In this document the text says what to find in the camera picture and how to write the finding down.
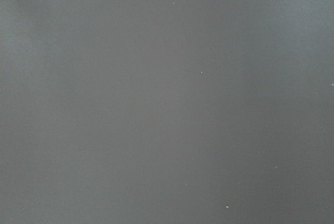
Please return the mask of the grey laptop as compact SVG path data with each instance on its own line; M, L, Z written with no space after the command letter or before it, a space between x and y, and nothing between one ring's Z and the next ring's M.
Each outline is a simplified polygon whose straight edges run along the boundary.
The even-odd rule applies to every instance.
M333 0L1 0L1 223L333 223Z

